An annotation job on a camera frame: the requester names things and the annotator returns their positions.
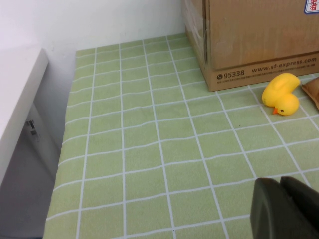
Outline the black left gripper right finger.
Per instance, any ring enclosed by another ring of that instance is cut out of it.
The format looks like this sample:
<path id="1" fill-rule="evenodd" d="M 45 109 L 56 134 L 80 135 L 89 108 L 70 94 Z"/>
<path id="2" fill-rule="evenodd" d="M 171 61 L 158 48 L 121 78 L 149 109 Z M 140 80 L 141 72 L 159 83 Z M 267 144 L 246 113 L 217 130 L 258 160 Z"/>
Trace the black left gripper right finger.
<path id="1" fill-rule="evenodd" d="M 311 225 L 319 229 L 319 193 L 305 183 L 290 176 L 280 179 L 280 185 Z"/>

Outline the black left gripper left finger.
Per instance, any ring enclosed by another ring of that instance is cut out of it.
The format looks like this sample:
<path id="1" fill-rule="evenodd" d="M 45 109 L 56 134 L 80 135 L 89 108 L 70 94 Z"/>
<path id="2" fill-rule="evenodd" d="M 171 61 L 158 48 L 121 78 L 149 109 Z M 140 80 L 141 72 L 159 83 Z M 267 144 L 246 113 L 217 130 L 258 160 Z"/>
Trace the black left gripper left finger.
<path id="1" fill-rule="evenodd" d="M 319 230 L 300 212 L 292 198 L 271 178 L 254 183 L 250 223 L 255 239 L 317 239 Z"/>

